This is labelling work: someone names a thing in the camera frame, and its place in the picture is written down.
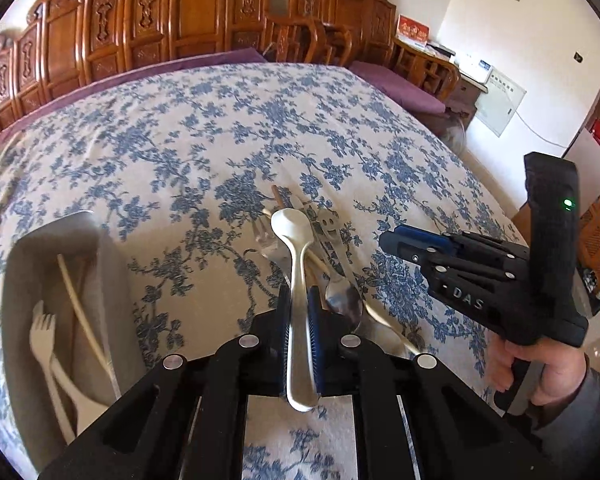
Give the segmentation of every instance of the metal screw head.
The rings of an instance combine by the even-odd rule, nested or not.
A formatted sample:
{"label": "metal screw head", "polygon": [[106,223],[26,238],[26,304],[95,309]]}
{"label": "metal screw head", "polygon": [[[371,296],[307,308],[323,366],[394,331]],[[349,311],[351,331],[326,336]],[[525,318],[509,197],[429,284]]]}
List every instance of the metal screw head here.
{"label": "metal screw head", "polygon": [[438,364],[438,360],[431,354],[420,354],[416,362],[420,368],[426,368],[427,370],[435,368]]}
{"label": "metal screw head", "polygon": [[253,348],[256,346],[260,340],[258,336],[253,334],[245,334],[240,339],[238,339],[238,343],[242,348]]}
{"label": "metal screw head", "polygon": [[346,346],[347,348],[355,348],[356,346],[360,346],[360,338],[355,334],[347,334],[342,336],[340,340],[342,346]]}
{"label": "metal screw head", "polygon": [[165,357],[162,360],[162,366],[167,368],[167,370],[177,370],[183,364],[184,364],[184,359],[182,358],[182,356],[177,355],[177,354],[167,355],[167,357]]}

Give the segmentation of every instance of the human hand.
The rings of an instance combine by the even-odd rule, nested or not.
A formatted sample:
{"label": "human hand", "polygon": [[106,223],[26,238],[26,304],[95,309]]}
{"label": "human hand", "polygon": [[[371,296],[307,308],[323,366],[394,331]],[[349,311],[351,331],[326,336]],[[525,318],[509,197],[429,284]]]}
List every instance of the human hand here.
{"label": "human hand", "polygon": [[545,364],[538,387],[529,399],[536,406],[561,405],[570,402],[587,372],[584,352],[542,338],[535,345],[519,346],[490,333],[487,345],[487,378],[499,392],[513,384],[511,365],[514,358]]}

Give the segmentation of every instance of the wooden chopstick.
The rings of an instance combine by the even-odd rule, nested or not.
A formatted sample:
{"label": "wooden chopstick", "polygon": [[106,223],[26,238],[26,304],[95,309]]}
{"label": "wooden chopstick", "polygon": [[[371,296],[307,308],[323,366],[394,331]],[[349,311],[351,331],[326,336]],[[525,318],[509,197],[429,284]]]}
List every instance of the wooden chopstick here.
{"label": "wooden chopstick", "polygon": [[66,288],[67,293],[69,294],[69,299],[71,300],[71,304],[74,308],[75,317],[78,318],[78,322],[80,322],[80,326],[82,327],[82,330],[84,330],[84,335],[87,336],[89,346],[91,346],[93,353],[96,355],[96,359],[100,363],[100,366],[102,366],[104,371],[106,371],[109,378],[113,380],[113,372],[109,367],[109,364],[107,363],[106,357],[104,357],[104,352],[102,351],[102,348],[100,348],[96,336],[93,334],[93,330],[89,325],[87,317],[84,315],[84,309],[82,308],[80,298],[78,298],[78,294],[75,291],[74,284],[71,281],[71,276],[69,275],[69,271],[66,268],[64,256],[62,256],[62,254],[58,254],[58,266],[60,267],[60,273],[62,274],[64,286]]}

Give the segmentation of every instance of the electrical cable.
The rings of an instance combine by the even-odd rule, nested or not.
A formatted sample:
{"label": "electrical cable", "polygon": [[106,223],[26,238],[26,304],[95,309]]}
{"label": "electrical cable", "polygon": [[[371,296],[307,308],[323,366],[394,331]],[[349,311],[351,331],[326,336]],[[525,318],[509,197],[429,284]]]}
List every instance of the electrical cable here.
{"label": "electrical cable", "polygon": [[523,124],[529,128],[529,130],[536,136],[539,137],[540,139],[544,140],[544,142],[546,142],[547,144],[551,144],[552,146],[557,146],[558,148],[562,148],[564,150],[568,149],[568,146],[563,146],[561,144],[557,144],[556,142],[552,142],[550,140],[545,139],[542,135],[540,135],[538,132],[536,132],[531,126],[529,126],[528,124],[526,124],[526,121],[522,118],[522,116],[518,113],[517,110],[515,110],[514,112],[518,118],[523,122]]}

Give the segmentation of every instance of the floral bedspread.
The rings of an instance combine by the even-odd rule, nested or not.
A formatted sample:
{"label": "floral bedspread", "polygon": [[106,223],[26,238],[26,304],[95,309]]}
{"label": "floral bedspread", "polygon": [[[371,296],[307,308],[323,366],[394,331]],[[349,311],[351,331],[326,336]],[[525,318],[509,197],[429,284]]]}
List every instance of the floral bedspread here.
{"label": "floral bedspread", "polygon": [[[407,222],[510,240],[516,231],[436,137],[342,68],[171,72],[37,120],[0,161],[0,298],[18,238],[91,209],[128,261],[147,366],[170,352],[213,353],[275,304],[282,276],[250,228],[275,208],[272,184],[337,212],[366,298],[486,396],[484,330],[432,300],[417,267],[386,256],[378,236]],[[29,480],[36,473],[13,421],[1,347],[0,448]],[[244,479],[357,478],[349,399],[302,414],[253,398],[248,419]]]}

